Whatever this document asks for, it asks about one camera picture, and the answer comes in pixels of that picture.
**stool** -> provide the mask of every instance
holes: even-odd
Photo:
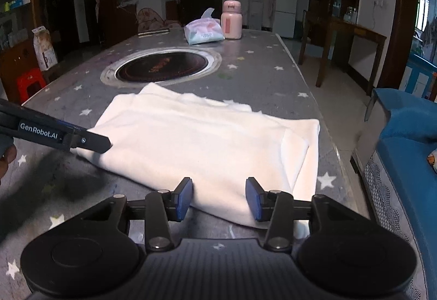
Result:
[[[20,102],[24,103],[36,92],[43,89],[47,84],[42,77],[41,70],[39,68],[32,68],[17,78],[17,87],[20,92]]]

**white fabric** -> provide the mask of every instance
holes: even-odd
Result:
[[[183,177],[191,177],[192,206],[264,228],[250,213],[246,179],[255,177],[264,190],[311,200],[319,130],[318,120],[270,117],[248,105],[179,94],[150,83],[137,95],[116,96],[90,129],[109,137],[109,151],[75,152],[152,189],[173,190]]]

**thermos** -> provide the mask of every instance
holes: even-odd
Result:
[[[240,39],[243,28],[241,3],[238,1],[225,1],[221,20],[223,35],[226,39]]]

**white refrigerator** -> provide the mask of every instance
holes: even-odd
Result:
[[[273,32],[281,37],[294,37],[298,0],[274,0]]]

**gray tabletop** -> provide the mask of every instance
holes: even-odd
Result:
[[[25,106],[58,119],[90,128],[112,99],[139,88],[117,88],[100,80],[102,71],[132,52],[167,46],[187,46],[183,30],[166,35],[133,37],[68,72],[41,90]],[[253,111],[285,119],[320,120],[318,175],[335,176],[332,186],[317,182],[317,193],[353,206],[348,182],[337,148],[320,115],[310,89],[281,41],[270,32],[244,30],[241,40],[197,45],[220,53],[216,72],[199,79],[170,85],[179,93],[194,93],[219,101],[233,99]],[[18,155],[0,186],[0,299],[25,299],[29,295],[20,268],[20,255],[28,242],[62,219],[69,219],[99,201],[125,194],[143,199],[146,187],[93,166],[71,153],[16,140]],[[130,237],[143,242],[144,222],[134,221]],[[171,223],[172,235],[180,237],[263,237],[264,232],[231,224],[190,209],[183,223]]]

